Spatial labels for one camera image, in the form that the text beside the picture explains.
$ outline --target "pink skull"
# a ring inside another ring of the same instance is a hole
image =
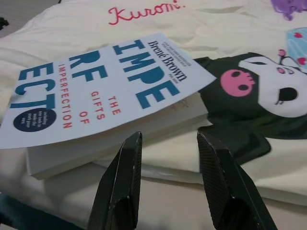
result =
[[[223,73],[221,85],[226,93],[234,97],[244,97],[248,95],[255,84],[249,73],[241,70],[230,69]]]

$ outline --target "dark blue circle badge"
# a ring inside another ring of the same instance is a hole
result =
[[[23,132],[37,132],[48,128],[56,118],[57,114],[52,109],[31,109],[19,114],[14,119],[14,126]]]

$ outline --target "character face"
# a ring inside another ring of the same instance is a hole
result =
[[[239,66],[259,76],[258,103],[264,109],[282,117],[307,114],[307,74],[291,58],[277,64],[267,57],[251,57]]]

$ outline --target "bed sheet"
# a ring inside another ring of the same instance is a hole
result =
[[[1,192],[81,228],[104,171],[90,163],[38,181],[27,175],[24,149],[0,150]],[[279,230],[305,229],[307,207],[264,201]],[[142,178],[137,229],[214,230],[203,186]]]
[[[68,0],[0,40],[0,117],[22,69],[156,32],[192,58],[257,52],[277,62],[286,33],[306,26],[306,15],[285,21],[269,0]],[[271,152],[244,169],[263,196],[307,205],[306,140],[267,141]],[[144,163],[196,173],[196,131],[148,146]]]

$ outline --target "book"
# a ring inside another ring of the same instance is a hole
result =
[[[152,143],[181,127],[206,120],[207,110],[195,93],[172,106],[106,132],[60,143],[28,148],[27,170],[38,180],[49,178],[68,169],[113,157],[122,141],[136,131],[143,133],[143,142]]]
[[[29,173],[46,178],[96,160],[136,130],[153,138],[188,124],[205,113],[189,96],[213,80],[163,34],[25,69],[0,149],[28,147]]]

